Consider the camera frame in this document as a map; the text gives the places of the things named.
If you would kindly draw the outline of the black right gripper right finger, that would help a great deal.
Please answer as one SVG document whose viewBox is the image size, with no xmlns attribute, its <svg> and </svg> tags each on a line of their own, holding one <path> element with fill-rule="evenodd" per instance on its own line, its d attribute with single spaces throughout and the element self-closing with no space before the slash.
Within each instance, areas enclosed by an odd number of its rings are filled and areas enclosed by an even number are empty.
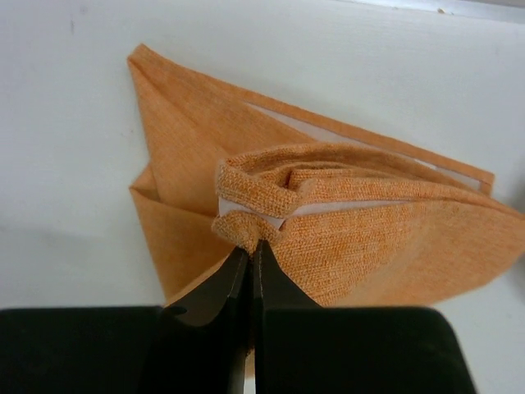
<svg viewBox="0 0 525 394">
<path fill-rule="evenodd" d="M 323 308 L 260 241 L 253 254 L 258 393 L 474 393 L 454 330 L 427 307 Z"/>
</svg>

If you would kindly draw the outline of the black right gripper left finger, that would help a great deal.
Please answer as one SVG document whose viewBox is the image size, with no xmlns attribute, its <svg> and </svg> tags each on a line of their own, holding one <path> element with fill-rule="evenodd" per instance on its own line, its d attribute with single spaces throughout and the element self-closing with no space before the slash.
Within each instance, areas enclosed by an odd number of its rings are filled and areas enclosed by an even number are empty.
<svg viewBox="0 0 525 394">
<path fill-rule="evenodd" d="M 249 257 L 162 306 L 5 309 L 4 393 L 239 393 Z"/>
</svg>

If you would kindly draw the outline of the orange cloth placemat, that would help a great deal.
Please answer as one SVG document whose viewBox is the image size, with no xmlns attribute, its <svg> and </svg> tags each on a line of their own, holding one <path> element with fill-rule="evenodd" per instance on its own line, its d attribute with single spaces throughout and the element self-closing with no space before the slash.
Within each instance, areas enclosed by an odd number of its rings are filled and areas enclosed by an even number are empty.
<svg viewBox="0 0 525 394">
<path fill-rule="evenodd" d="M 144 45 L 127 64 L 150 156 L 130 193 L 169 300 L 259 241 L 323 306 L 433 304 L 523 254 L 524 216 L 491 197 L 488 172 Z"/>
</svg>

